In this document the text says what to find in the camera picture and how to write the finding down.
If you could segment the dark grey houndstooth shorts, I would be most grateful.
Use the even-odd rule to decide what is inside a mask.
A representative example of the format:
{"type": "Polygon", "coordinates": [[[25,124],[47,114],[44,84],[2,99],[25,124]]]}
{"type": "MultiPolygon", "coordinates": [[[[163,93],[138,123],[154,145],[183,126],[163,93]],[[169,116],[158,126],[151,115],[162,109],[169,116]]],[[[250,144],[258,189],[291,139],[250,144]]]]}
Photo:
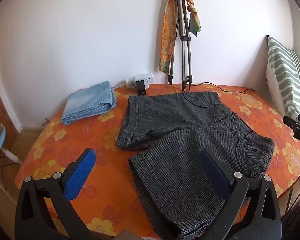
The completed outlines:
{"type": "Polygon", "coordinates": [[[207,150],[232,171],[261,178],[274,142],[255,133],[216,92],[130,96],[116,142],[140,201],[162,239],[194,239],[224,205],[202,169],[207,150]]]}

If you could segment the orange floral scarf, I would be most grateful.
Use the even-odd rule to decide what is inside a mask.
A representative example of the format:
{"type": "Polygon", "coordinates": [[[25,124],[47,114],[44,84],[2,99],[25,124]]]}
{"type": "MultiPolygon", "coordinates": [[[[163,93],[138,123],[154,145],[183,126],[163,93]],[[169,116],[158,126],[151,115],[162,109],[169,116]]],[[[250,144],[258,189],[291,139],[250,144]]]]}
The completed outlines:
{"type": "MultiPolygon", "coordinates": [[[[194,36],[197,32],[202,31],[198,10],[194,7],[193,0],[186,0],[186,9],[190,12],[190,32],[194,36]]],[[[164,22],[161,32],[161,50],[159,70],[168,75],[169,66],[174,53],[175,35],[176,35],[176,8],[174,0],[168,0],[164,12],[164,22]]]]}

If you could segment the green white striped pillow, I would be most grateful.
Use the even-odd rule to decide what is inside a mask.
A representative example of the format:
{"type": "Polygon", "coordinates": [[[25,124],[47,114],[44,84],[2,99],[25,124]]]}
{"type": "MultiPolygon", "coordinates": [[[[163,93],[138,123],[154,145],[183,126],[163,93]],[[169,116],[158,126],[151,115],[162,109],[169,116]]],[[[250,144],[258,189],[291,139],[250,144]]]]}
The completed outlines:
{"type": "Polygon", "coordinates": [[[267,85],[279,113],[298,120],[300,114],[300,60],[295,51],[268,36],[267,85]]]}

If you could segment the black power adapter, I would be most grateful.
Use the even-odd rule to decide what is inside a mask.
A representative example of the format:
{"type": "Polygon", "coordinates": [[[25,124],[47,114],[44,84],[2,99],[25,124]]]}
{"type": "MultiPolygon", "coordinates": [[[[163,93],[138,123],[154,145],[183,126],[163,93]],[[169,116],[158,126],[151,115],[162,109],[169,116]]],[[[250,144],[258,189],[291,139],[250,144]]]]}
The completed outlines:
{"type": "Polygon", "coordinates": [[[143,80],[135,81],[138,96],[146,95],[145,82],[143,80]]]}

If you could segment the white power strip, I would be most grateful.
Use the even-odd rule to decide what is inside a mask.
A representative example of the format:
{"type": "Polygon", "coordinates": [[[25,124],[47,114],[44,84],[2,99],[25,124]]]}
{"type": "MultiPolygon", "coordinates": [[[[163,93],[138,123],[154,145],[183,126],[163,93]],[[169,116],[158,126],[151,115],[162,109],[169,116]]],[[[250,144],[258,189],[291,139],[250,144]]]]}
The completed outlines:
{"type": "Polygon", "coordinates": [[[147,74],[141,74],[131,78],[127,78],[126,87],[129,89],[136,88],[137,81],[143,81],[145,88],[148,89],[149,85],[154,82],[154,75],[152,73],[147,73],[147,74]]]}

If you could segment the orange floral bed sheet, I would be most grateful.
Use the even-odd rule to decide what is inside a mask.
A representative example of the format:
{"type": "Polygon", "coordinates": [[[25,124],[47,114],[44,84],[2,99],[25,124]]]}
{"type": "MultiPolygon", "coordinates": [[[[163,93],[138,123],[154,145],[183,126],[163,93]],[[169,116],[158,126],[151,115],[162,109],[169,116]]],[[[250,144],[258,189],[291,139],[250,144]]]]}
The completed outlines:
{"type": "MultiPolygon", "coordinates": [[[[216,92],[220,100],[259,135],[275,142],[268,168],[276,194],[283,197],[300,176],[300,142],[282,122],[282,116],[257,92],[244,87],[210,84],[193,86],[191,92],[216,92]]],[[[119,149],[115,142],[132,89],[115,90],[117,106],[108,113],[84,118],[64,125],[57,114],[43,130],[19,169],[15,185],[20,187],[26,176],[49,178],[62,172],[86,149],[96,153],[96,164],[71,202],[91,230],[117,235],[121,230],[156,238],[135,190],[128,165],[131,151],[119,149]]]]}

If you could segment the wooden door frame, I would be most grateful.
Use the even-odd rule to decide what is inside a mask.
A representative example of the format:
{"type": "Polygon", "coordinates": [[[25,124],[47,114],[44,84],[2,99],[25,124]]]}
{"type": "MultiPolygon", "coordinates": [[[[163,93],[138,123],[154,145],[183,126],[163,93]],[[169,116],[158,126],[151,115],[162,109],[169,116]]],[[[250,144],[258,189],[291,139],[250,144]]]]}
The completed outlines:
{"type": "Polygon", "coordinates": [[[8,113],[2,103],[1,97],[0,97],[0,123],[2,123],[6,129],[4,148],[10,150],[11,147],[13,146],[14,141],[17,138],[18,132],[15,129],[15,126],[12,123],[10,117],[8,116],[8,113]]]}

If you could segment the folded light blue jeans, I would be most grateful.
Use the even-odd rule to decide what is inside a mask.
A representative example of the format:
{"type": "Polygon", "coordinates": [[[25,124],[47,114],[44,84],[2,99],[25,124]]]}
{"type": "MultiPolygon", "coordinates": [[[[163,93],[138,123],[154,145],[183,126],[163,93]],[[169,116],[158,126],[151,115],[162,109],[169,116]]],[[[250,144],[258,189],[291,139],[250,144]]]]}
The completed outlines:
{"type": "Polygon", "coordinates": [[[77,120],[107,113],[116,107],[116,97],[109,81],[71,93],[61,121],[69,125],[77,120]]]}

